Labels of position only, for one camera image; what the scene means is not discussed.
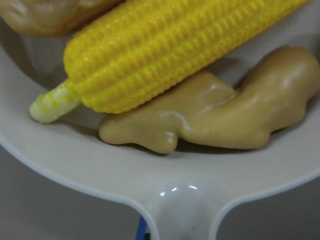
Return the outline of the tan toy ginger root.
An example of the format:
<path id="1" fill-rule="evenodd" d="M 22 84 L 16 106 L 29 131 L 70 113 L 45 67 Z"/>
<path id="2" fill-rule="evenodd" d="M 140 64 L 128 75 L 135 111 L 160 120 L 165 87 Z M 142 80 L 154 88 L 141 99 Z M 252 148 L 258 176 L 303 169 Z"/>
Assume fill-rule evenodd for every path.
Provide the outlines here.
<path id="1" fill-rule="evenodd" d="M 313 53 L 283 46 L 266 55 L 234 89 L 200 71 L 166 93 L 99 124 L 102 141 L 137 144 L 169 154 L 178 140 L 219 148 L 251 150 L 272 132 L 301 121 L 320 89 L 320 64 Z"/>

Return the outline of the yellow toy corn cob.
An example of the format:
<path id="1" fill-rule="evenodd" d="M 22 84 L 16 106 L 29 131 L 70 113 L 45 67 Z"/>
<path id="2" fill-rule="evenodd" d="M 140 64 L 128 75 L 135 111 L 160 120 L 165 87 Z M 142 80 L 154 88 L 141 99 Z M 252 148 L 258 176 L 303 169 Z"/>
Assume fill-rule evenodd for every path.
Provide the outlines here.
<path id="1" fill-rule="evenodd" d="M 295 12 L 302 0 L 127 0 L 74 34 L 67 79 L 30 105 L 52 123 L 80 104 L 138 107 Z"/>

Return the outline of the beige plastic dustpan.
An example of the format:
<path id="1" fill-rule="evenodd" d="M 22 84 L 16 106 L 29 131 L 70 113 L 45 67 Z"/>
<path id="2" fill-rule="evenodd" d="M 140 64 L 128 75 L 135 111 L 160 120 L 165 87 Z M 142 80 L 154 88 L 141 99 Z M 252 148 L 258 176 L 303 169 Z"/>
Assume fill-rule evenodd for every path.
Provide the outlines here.
<path id="1" fill-rule="evenodd" d="M 29 114 L 34 98 L 65 77 L 67 37 L 32 38 L 0 24 L 0 143 L 35 172 L 71 189 L 130 206 L 154 240 L 214 240 L 234 207 L 320 174 L 320 98 L 304 119 L 257 150 L 184 140 L 167 155 L 97 137 L 102 115 L 80 107 L 53 124 Z"/>

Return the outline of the brown toy potato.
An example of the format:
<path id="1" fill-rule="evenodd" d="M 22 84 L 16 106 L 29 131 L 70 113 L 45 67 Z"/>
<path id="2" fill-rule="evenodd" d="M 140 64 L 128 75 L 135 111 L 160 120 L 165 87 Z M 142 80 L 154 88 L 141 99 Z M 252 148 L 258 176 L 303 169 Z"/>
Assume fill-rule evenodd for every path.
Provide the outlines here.
<path id="1" fill-rule="evenodd" d="M 57 37 L 120 4 L 120 0 L 1 0 L 0 17 L 16 33 Z"/>

